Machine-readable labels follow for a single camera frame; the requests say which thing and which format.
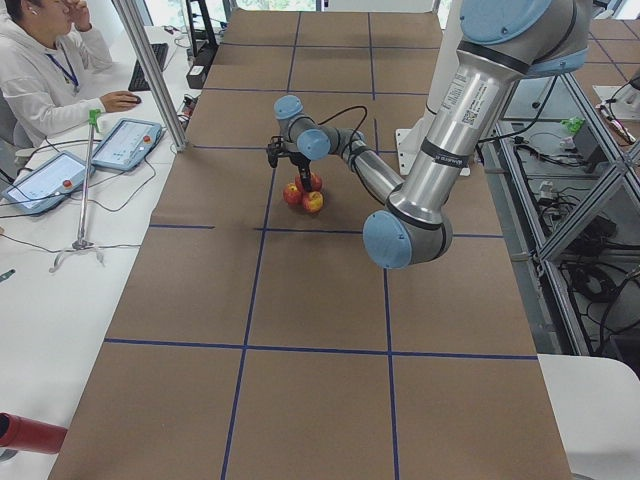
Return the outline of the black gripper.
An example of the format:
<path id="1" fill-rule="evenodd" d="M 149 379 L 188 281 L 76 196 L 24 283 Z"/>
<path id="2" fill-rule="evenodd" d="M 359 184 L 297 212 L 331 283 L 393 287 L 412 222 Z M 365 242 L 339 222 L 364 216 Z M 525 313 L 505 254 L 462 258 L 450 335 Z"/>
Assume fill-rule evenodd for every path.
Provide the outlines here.
<path id="1" fill-rule="evenodd" d="M 297 187 L 302 192 L 311 192 L 313 190 L 312 172 L 310 169 L 310 160 L 300 152 L 291 152 L 289 155 L 290 162 L 298 168 Z"/>

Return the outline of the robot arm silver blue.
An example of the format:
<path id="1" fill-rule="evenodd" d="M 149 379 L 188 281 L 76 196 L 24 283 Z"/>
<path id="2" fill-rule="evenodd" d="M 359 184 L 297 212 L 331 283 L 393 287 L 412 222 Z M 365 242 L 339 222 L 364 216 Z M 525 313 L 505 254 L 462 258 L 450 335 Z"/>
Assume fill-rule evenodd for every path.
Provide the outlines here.
<path id="1" fill-rule="evenodd" d="M 317 124 L 300 99 L 274 104 L 279 133 L 267 147 L 270 166 L 287 157 L 309 164 L 341 157 L 383 209 L 363 226 L 369 257 L 400 269 L 442 256 L 452 241 L 443 205 L 511 85 L 579 69 L 588 50 L 589 1 L 465 1 L 459 14 L 459 66 L 406 178 L 396 174 L 355 129 Z"/>

